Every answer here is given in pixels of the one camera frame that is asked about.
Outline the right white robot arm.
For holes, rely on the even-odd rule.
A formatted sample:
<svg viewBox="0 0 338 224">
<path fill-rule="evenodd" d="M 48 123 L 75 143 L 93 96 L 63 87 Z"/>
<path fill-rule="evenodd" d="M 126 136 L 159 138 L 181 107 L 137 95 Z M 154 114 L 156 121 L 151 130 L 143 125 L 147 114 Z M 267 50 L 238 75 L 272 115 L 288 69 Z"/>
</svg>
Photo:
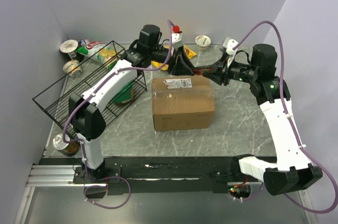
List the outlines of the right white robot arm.
<svg viewBox="0 0 338 224">
<path fill-rule="evenodd" d="M 248 83 L 268 123 L 275 146 L 277 162 L 269 163 L 253 155 L 235 159 L 231 176 L 242 181 L 247 176 L 262 180 L 271 195 L 305 190 L 323 176 L 322 169 L 312 164 L 297 143 L 290 122 L 292 102 L 287 84 L 275 75 L 277 52 L 269 44 L 256 44 L 247 64 L 235 61 L 229 45 L 220 45 L 222 57 L 201 67 L 203 76 L 219 85 L 230 80 Z"/>
</svg>

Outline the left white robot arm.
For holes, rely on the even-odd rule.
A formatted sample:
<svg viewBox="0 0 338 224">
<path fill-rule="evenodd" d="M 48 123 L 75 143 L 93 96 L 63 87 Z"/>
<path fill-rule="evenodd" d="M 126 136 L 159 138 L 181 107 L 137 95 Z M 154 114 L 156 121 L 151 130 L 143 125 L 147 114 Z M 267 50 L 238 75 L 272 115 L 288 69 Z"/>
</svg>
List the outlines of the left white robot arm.
<svg viewBox="0 0 338 224">
<path fill-rule="evenodd" d="M 93 87 L 81 95 L 69 98 L 69 118 L 82 151 L 82 162 L 86 177 L 93 183 L 105 176 L 105 161 L 101 152 L 99 136 L 106 128 L 102 112 L 112 99 L 133 82 L 143 71 L 151 71 L 153 61 L 168 66 L 167 72 L 174 76 L 193 76 L 194 65 L 184 50 L 180 27 L 169 22 L 169 47 L 161 45 L 162 33 L 156 25 L 147 24 L 141 29 L 139 38 L 124 51 L 115 66 Z"/>
</svg>

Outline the red black utility knife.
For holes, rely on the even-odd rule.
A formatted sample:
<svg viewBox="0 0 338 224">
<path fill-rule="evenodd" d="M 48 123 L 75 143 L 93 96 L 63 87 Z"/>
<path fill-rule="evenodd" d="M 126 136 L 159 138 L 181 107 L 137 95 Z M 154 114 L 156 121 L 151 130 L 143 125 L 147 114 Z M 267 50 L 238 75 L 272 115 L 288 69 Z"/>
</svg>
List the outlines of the red black utility knife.
<svg viewBox="0 0 338 224">
<path fill-rule="evenodd" d="M 192 72 L 195 75 L 203 75 L 204 73 L 215 72 L 216 69 L 214 67 L 206 66 L 206 67 L 195 67 L 192 69 Z"/>
</svg>

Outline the brown cardboard express box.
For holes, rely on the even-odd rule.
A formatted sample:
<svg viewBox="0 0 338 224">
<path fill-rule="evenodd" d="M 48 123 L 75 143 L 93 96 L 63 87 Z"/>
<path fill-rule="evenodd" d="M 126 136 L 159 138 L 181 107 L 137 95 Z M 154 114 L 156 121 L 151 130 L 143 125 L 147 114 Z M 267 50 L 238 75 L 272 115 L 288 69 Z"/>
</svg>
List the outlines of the brown cardboard express box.
<svg viewBox="0 0 338 224">
<path fill-rule="evenodd" d="M 210 80 L 203 76 L 153 79 L 152 114 L 157 132 L 208 128 L 215 116 Z"/>
</svg>

